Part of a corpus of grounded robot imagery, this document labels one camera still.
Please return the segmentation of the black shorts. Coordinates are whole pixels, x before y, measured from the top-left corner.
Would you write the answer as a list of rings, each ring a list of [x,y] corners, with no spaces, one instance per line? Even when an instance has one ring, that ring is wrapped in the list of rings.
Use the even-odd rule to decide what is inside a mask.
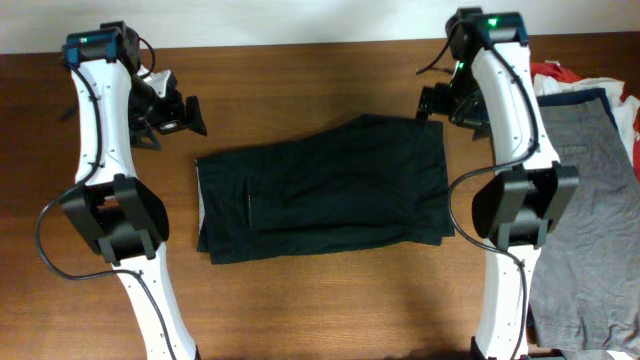
[[[440,122],[361,115],[309,137],[197,159],[197,249],[212,263],[453,234]]]

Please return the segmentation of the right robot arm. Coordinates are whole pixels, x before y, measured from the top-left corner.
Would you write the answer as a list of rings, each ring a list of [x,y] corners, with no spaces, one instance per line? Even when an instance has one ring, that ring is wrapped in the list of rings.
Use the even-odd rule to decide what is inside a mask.
[[[492,179],[475,195],[475,233],[456,232],[484,250],[481,320],[471,339],[473,359],[526,359],[532,277],[547,236],[579,184],[576,167],[562,164],[545,130],[531,82],[529,36],[517,12],[460,8],[445,25],[445,50],[456,67],[448,83],[426,87],[417,115],[445,115],[475,137],[489,137],[493,165],[456,178]]]

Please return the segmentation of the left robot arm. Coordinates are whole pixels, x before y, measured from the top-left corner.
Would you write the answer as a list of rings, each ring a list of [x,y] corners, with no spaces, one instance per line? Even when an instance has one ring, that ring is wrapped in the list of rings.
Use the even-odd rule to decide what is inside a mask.
[[[73,33],[63,45],[78,96],[80,158],[59,199],[90,250],[129,297],[150,359],[197,359],[167,264],[166,208],[138,178],[132,151],[158,150],[159,136],[207,133],[199,100],[183,97],[174,74],[141,62],[144,39],[122,21]]]

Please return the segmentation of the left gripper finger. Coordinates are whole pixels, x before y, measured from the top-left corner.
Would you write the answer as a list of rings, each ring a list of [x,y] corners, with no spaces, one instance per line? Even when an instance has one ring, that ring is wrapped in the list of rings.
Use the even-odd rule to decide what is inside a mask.
[[[200,103],[197,96],[190,96],[186,98],[184,125],[189,130],[199,135],[207,135],[207,129],[202,118]]]
[[[130,133],[132,148],[160,151],[161,144],[151,129],[137,130]]]

